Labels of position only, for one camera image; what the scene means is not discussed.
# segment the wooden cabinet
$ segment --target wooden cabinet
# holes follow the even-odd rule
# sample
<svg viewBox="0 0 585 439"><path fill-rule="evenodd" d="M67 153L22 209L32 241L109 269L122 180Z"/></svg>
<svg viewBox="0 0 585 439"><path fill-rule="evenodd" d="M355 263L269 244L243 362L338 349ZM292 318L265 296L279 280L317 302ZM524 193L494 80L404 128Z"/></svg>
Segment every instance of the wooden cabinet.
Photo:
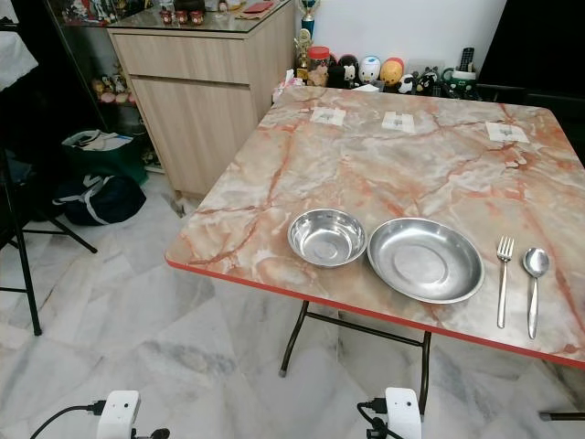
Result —
<svg viewBox="0 0 585 439"><path fill-rule="evenodd" d="M108 29L174 190L207 194L270 109L294 15L288 1L249 32Z"/></svg>

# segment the spoon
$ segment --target spoon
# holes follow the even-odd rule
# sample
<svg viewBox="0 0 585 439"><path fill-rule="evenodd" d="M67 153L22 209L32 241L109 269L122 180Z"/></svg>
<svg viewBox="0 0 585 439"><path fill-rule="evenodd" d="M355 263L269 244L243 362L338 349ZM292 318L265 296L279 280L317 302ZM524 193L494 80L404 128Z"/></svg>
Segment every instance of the spoon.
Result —
<svg viewBox="0 0 585 439"><path fill-rule="evenodd" d="M542 249L528 249L524 255L524 268L528 274L534 277L532 283L532 296L528 310L528 335L530 338L537 336L538 318L538 278L548 270L548 256Z"/></svg>

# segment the glass display cabinet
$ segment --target glass display cabinet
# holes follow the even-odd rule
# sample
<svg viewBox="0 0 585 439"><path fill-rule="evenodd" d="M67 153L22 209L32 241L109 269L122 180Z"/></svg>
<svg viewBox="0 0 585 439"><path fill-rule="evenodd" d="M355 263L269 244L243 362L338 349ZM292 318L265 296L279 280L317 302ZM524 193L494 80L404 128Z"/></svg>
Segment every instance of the glass display cabinet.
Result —
<svg viewBox="0 0 585 439"><path fill-rule="evenodd" d="M162 172L106 30L109 24L152 7L152 0L44 1L101 118L101 129L138 137L144 144L146 169ZM56 87L67 100L67 84Z"/></svg>

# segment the floor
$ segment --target floor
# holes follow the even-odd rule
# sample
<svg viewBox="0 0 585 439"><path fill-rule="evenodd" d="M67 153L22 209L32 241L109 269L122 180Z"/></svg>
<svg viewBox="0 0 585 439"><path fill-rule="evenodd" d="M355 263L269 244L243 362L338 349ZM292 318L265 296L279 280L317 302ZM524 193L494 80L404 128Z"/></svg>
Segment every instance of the floor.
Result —
<svg viewBox="0 0 585 439"><path fill-rule="evenodd" d="M95 255L66 237L27 236L44 334L32 336L24 296L0 294L0 439L28 438L61 408L120 389L141 393L139 435L365 438L357 402L387 386L418 392L419 349L311 319L280 378L301 303L168 267L165 246L185 219L160 176L144 192L134 218L75 228ZM23 284L10 247L0 283ZM585 423L543 423L537 412L584 410L584 395L584 371L433 336L423 437L582 438ZM97 423L69 413L39 437L94 437Z"/></svg>

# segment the fork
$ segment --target fork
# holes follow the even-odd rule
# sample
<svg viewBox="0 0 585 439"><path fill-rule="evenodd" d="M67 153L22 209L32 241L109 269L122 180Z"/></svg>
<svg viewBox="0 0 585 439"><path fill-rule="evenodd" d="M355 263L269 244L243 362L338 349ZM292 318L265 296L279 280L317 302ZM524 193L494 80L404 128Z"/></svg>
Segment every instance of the fork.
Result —
<svg viewBox="0 0 585 439"><path fill-rule="evenodd" d="M514 240L503 236L500 244L497 246L497 258L502 261L502 282L500 283L500 300L497 304L497 326L505 325L505 283L508 277L507 265L512 259L512 250L514 249Z"/></svg>

